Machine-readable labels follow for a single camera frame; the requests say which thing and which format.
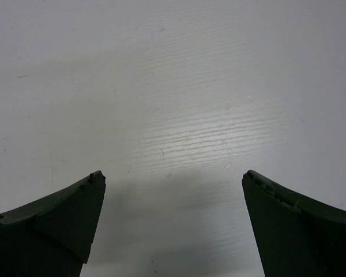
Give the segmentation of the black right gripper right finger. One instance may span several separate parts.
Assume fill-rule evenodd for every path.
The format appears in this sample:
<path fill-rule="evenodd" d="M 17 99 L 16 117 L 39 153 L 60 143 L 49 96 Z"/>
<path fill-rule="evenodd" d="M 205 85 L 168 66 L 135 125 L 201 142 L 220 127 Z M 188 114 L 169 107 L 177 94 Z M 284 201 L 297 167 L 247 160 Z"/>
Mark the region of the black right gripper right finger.
<path fill-rule="evenodd" d="M 253 170 L 242 187 L 265 276 L 346 276 L 346 211 Z"/>

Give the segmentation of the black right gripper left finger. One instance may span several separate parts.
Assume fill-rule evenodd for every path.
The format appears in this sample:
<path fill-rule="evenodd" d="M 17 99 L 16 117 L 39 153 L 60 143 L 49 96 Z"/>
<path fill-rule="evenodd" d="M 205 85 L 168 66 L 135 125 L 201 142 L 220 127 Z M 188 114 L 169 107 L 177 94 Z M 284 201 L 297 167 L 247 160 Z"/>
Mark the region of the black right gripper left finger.
<path fill-rule="evenodd" d="M 0 214 L 0 276 L 79 276 L 88 262 L 106 178 L 78 182 Z"/>

